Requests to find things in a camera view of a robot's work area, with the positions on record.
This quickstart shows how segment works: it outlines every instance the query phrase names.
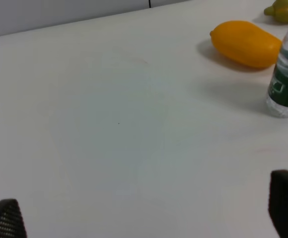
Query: bottle label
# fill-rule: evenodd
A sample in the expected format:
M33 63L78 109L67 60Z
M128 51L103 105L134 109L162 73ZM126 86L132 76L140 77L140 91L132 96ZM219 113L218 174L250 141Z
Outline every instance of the bottle label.
M274 68L268 93L274 102L288 107L288 77L286 77L277 66Z

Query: table surface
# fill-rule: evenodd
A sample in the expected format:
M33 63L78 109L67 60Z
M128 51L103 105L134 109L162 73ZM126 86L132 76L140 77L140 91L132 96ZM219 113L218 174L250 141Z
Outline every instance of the table surface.
M288 119L272 68L220 56L243 19L282 38L270 0L195 0L0 37L0 199L31 238L278 237L270 172Z

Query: green fruit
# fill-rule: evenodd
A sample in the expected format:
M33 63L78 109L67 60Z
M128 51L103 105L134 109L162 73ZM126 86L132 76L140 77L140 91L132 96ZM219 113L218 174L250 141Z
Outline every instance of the green fruit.
M272 6L264 10L267 16L273 16L278 22L288 23L288 0L276 0Z

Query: white wall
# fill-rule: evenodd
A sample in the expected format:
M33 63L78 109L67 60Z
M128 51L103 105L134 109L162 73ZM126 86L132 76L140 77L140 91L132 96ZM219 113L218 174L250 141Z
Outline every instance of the white wall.
M148 8L148 0L0 0L0 35Z

